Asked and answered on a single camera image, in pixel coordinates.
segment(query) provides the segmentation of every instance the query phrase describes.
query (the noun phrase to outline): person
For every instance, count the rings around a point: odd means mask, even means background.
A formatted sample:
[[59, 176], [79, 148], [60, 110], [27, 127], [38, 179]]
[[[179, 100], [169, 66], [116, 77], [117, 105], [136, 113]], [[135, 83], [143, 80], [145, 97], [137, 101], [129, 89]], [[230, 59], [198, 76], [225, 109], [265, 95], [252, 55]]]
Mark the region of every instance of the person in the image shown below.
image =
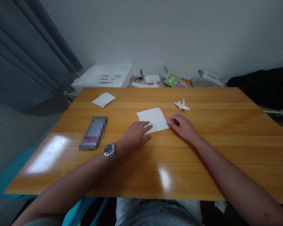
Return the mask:
[[[114, 154], [117, 159], [122, 159], [128, 152], [143, 146], [152, 137], [147, 135], [143, 138], [152, 128], [152, 125], [146, 126], [147, 124], [149, 122], [135, 122], [126, 130], [115, 143]], [[197, 149], [227, 200], [249, 225], [283, 225], [283, 208], [263, 188], [202, 138], [189, 119], [178, 113], [168, 120], [168, 124]], [[103, 152], [96, 155], [49, 186], [23, 211], [12, 226], [25, 225], [39, 218], [63, 216], [112, 165], [113, 161]], [[174, 200], [118, 198], [116, 224], [202, 225], [199, 220], [201, 216], [199, 218], [196, 212], [193, 213], [193, 204], [189, 208]]]

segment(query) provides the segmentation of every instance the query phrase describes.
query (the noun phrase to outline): curtain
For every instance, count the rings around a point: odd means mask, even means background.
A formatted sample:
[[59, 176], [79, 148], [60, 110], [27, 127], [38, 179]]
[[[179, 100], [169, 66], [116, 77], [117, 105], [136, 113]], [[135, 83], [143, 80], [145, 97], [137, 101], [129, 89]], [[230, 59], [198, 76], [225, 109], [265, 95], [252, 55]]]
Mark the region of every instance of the curtain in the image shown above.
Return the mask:
[[0, 0], [0, 102], [23, 111], [71, 84], [82, 65], [38, 0]]

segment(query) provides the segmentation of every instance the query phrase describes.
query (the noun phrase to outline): black bag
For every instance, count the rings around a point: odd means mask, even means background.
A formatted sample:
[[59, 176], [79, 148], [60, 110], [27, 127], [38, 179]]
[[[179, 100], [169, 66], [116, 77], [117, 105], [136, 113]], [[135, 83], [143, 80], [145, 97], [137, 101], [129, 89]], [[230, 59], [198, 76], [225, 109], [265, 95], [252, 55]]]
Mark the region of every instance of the black bag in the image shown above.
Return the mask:
[[283, 109], [283, 67], [233, 77], [228, 87], [239, 87], [257, 105]]

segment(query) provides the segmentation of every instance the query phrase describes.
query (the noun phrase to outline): smartphone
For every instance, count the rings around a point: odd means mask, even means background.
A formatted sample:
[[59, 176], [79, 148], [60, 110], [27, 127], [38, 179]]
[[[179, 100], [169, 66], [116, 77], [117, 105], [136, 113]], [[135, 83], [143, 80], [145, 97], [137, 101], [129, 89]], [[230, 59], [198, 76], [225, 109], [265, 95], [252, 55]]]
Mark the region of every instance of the smartphone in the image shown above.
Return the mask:
[[84, 139], [79, 145], [81, 151], [94, 151], [97, 149], [101, 139], [103, 138], [107, 119], [107, 116], [92, 117], [92, 122], [84, 135]]

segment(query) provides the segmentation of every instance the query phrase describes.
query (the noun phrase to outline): square paper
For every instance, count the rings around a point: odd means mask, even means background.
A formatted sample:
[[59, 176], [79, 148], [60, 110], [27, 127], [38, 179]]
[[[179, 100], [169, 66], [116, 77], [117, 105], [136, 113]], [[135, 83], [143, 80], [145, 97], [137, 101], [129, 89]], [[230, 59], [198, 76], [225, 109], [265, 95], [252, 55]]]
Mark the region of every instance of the square paper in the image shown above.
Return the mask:
[[112, 100], [116, 99], [116, 97], [112, 96], [110, 93], [103, 93], [100, 97], [96, 98], [92, 103], [104, 108], [107, 104], [109, 104]]
[[145, 134], [169, 128], [167, 120], [164, 118], [164, 114], [160, 108], [153, 108], [137, 112], [136, 114], [139, 117], [139, 121], [150, 121], [150, 123], [146, 126], [153, 125], [153, 127]]

